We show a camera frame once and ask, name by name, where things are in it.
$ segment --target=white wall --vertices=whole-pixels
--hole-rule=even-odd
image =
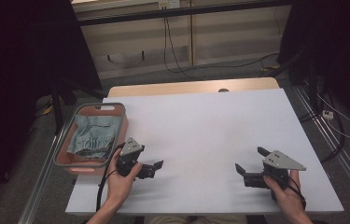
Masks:
[[[188,0],[181,1],[181,6],[233,2],[239,1]],[[158,8],[158,1],[151,0],[73,3],[79,18]],[[181,66],[189,66],[258,58],[278,52],[289,11],[290,7],[267,7],[169,18],[176,58]],[[166,69],[163,63],[163,19],[84,26],[81,29],[101,79]],[[169,67],[175,67],[169,38],[166,39],[167,62]]]

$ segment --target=plastic tray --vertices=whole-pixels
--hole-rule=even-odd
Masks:
[[[75,115],[82,116],[116,116],[120,117],[120,125],[116,130],[116,136],[109,149],[109,157],[105,160],[101,159],[84,159],[81,156],[67,152],[70,141],[77,129],[75,123]],[[128,128],[128,120],[125,114],[125,107],[121,103],[108,104],[86,104],[80,106],[70,124],[63,130],[63,136],[56,148],[54,162],[56,165],[63,167],[72,175],[102,175],[105,170],[105,165],[108,163],[114,153],[117,144],[122,143],[125,139],[125,134]]]

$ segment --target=folded cloth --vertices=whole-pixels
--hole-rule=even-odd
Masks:
[[[85,159],[107,157],[120,126],[120,117],[75,115],[75,123],[77,129],[67,152]]]

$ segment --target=white tabletop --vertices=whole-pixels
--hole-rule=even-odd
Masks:
[[[257,147],[280,150],[307,167],[300,176],[308,212],[343,211],[283,90],[114,97],[104,102],[125,105],[127,136],[146,146],[140,162],[164,160],[153,179],[134,182],[120,214],[279,212],[269,190],[245,187],[235,171],[239,163],[247,172],[261,172]],[[100,179],[79,176],[66,212],[93,213]]]

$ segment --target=wrist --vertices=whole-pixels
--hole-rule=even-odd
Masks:
[[[121,203],[107,199],[99,211],[89,220],[90,224],[108,223],[108,221],[117,213]]]
[[[289,217],[288,220],[291,224],[312,224],[311,219],[304,212],[299,213],[294,217]]]
[[[119,210],[119,208],[122,206],[123,202],[121,199],[116,197],[108,197],[107,200],[105,200],[105,203],[102,205],[102,207],[105,207],[109,210]]]

